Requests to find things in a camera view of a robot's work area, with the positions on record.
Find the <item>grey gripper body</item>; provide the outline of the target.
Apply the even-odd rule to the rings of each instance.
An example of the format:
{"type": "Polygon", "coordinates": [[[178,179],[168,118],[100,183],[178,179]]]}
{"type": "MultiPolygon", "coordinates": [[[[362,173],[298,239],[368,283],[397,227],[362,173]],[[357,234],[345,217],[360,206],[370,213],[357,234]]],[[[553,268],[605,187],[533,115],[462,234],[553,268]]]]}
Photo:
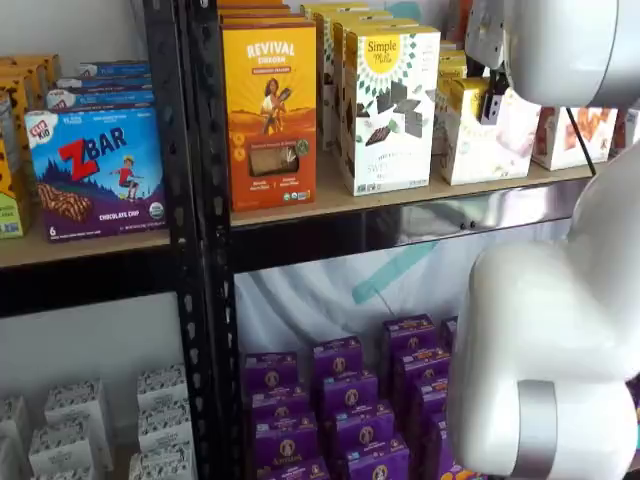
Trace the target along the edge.
{"type": "Polygon", "coordinates": [[[474,0],[465,34],[465,52],[473,60],[499,69],[504,63],[504,1],[474,0]]]}

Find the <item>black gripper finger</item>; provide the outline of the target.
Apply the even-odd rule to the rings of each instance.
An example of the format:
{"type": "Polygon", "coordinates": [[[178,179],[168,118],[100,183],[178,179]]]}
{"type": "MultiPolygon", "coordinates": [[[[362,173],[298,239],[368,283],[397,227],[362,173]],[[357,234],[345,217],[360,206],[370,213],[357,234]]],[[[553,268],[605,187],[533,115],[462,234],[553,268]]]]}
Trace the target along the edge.
{"type": "Polygon", "coordinates": [[[483,107],[479,114],[479,120],[482,125],[497,124],[500,105],[508,88],[509,81],[504,69],[491,70],[483,107]]]}

